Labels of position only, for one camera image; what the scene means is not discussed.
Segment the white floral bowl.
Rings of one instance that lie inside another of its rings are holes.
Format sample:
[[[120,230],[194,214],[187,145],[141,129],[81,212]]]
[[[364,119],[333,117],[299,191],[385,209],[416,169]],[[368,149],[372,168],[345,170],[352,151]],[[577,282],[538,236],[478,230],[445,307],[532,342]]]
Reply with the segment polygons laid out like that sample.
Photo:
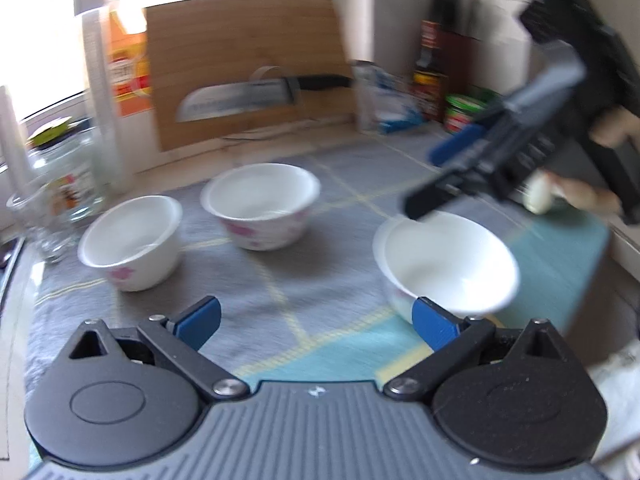
[[[169,278],[180,262],[181,220],[182,206],[172,197],[127,200],[85,230],[78,259],[122,292],[150,289]]]
[[[200,201],[235,246],[271,252],[305,234],[320,193],[321,183],[310,171],[263,162],[213,178],[202,189]]]

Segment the green lidded sauce tub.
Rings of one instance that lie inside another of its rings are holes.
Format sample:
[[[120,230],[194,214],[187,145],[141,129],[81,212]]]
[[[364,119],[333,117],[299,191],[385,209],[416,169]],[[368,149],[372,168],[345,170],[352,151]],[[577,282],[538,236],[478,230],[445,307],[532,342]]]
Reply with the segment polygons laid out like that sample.
[[[498,92],[477,86],[471,86],[468,93],[449,93],[446,96],[445,130],[459,132],[497,96]]]

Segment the dark soy sauce bottle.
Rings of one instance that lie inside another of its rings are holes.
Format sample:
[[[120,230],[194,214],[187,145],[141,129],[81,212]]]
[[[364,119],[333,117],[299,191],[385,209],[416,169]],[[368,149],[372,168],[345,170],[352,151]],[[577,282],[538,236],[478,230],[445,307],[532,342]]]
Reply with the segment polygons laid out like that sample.
[[[421,55],[412,76],[413,93],[426,120],[442,122],[448,78],[438,43],[438,23],[423,20]]]

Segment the blue white salt bag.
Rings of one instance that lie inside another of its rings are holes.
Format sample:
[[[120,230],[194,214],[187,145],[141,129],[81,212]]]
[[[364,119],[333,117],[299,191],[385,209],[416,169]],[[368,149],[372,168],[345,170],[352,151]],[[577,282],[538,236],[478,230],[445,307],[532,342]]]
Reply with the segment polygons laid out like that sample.
[[[360,132],[388,136],[424,124],[418,102],[402,80],[368,61],[353,62],[352,72]]]

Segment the dark red knife block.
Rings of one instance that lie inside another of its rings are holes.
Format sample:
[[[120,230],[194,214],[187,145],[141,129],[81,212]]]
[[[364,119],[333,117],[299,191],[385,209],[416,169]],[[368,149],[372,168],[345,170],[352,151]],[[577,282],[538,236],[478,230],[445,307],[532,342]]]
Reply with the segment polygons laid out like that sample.
[[[480,42],[487,34],[487,11],[480,0],[433,0],[430,17],[448,77],[448,92],[469,94]]]

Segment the grey checked dish mat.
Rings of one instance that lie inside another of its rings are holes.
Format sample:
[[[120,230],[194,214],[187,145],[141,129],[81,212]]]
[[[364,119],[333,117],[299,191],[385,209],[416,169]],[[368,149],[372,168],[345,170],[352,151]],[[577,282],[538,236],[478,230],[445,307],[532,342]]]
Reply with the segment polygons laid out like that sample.
[[[220,330],[202,349],[248,382],[382,379],[419,338],[393,309],[373,258],[375,231],[400,196],[427,179],[440,133],[406,133],[297,155],[321,194],[304,236],[275,252],[231,243],[200,201],[201,183],[171,192],[183,210],[181,260],[163,283],[120,292],[75,255],[43,273],[30,324],[25,387],[32,390],[78,324],[130,327],[217,297]]]

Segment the clear patterned glass cup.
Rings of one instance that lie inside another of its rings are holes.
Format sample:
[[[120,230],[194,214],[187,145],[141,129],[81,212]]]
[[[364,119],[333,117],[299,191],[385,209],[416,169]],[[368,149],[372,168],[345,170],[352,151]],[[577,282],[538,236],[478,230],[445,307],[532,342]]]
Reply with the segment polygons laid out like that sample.
[[[6,206],[44,261],[57,263],[63,259],[75,235],[64,200],[50,185],[32,179],[8,198]]]

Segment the plastic wrap roll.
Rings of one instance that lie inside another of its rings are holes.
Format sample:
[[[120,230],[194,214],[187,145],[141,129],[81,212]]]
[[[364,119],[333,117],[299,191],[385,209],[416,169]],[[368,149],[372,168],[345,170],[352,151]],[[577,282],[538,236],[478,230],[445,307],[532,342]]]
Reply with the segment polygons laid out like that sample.
[[[88,77],[88,107],[94,122],[100,175],[108,192],[122,195],[132,187],[132,172],[122,149],[119,114],[107,64],[108,13],[103,8],[81,15]]]

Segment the glass jar green lid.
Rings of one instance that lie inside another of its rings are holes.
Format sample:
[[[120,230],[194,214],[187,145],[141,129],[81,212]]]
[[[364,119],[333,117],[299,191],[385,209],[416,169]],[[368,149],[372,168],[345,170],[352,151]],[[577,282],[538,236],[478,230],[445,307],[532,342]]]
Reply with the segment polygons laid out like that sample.
[[[26,146],[32,171],[48,189],[55,214],[76,223],[102,208],[103,185],[89,118],[55,118],[32,133]]]

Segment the orange cooking wine jug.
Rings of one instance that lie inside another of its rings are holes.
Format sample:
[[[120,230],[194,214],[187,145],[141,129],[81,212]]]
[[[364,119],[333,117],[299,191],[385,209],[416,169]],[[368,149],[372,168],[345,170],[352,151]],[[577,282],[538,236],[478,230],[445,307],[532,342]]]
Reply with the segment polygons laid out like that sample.
[[[120,117],[152,107],[150,64],[146,53],[146,19],[131,0],[106,0],[107,67]]]

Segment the bamboo cutting board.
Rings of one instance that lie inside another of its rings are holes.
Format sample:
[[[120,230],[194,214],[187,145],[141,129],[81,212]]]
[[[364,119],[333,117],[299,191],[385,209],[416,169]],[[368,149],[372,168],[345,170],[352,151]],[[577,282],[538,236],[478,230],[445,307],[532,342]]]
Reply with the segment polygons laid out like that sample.
[[[332,0],[183,0],[145,11],[152,105],[160,150],[248,129],[325,118],[356,110],[349,88],[304,91],[284,104],[230,117],[178,122],[191,92],[250,79],[264,66],[272,76],[352,76]]]

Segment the black handled kitchen knife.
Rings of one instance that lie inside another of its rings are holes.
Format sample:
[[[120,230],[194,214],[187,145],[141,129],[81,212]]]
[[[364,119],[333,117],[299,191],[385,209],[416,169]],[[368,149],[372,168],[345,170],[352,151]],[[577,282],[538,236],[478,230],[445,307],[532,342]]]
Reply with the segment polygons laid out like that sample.
[[[217,84],[190,92],[178,105],[176,122],[198,122],[293,105],[302,91],[349,88],[351,85],[352,78],[337,74]]]

